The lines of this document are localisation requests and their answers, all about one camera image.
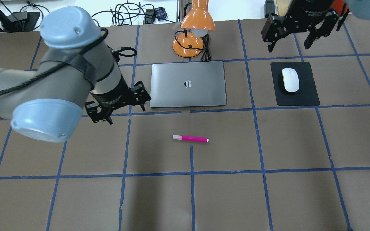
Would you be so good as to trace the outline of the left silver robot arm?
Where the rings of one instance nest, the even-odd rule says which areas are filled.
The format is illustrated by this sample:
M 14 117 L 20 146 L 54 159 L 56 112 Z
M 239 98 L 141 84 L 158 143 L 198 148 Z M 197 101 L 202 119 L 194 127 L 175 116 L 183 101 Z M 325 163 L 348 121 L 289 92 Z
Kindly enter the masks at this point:
M 151 96 L 143 82 L 129 87 L 118 65 L 119 50 L 105 43 L 106 28 L 79 6 L 48 15 L 40 35 L 49 50 L 37 71 L 0 68 L 0 118 L 36 140 L 66 142 L 86 109 L 94 123 L 112 124 L 114 110 L 144 105 Z

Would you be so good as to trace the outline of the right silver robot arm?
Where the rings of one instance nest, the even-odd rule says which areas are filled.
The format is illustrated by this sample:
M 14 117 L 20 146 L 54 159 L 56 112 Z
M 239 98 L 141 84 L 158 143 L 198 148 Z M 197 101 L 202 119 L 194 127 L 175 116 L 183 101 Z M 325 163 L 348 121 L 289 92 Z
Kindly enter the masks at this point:
M 272 52 L 276 42 L 290 34 L 308 32 L 304 48 L 310 49 L 321 37 L 328 37 L 333 29 L 339 31 L 352 13 L 355 17 L 370 20 L 370 0 L 344 0 L 339 11 L 333 0 L 292 0 L 285 15 L 269 14 L 261 36 Z

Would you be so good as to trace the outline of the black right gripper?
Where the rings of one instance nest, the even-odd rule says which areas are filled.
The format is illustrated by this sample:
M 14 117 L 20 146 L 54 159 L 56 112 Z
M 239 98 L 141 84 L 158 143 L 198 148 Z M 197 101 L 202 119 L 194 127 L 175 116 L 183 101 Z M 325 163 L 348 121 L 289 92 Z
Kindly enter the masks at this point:
M 339 19 L 332 4 L 333 0 L 292 0 L 284 16 L 269 14 L 261 31 L 269 53 L 284 33 L 308 31 L 305 49 L 310 49 L 317 39 L 329 36 Z

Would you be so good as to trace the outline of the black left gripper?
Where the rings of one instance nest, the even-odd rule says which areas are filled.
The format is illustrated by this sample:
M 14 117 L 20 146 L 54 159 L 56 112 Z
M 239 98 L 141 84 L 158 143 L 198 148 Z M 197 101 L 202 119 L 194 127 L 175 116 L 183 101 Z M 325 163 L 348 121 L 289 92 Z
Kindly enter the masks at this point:
M 122 75 L 109 75 L 97 81 L 91 95 L 97 102 L 86 102 L 85 110 L 88 117 L 94 122 L 107 121 L 113 124 L 111 114 L 113 110 L 127 105 L 140 106 L 145 112 L 145 104 L 152 100 L 143 81 L 135 83 L 130 88 Z

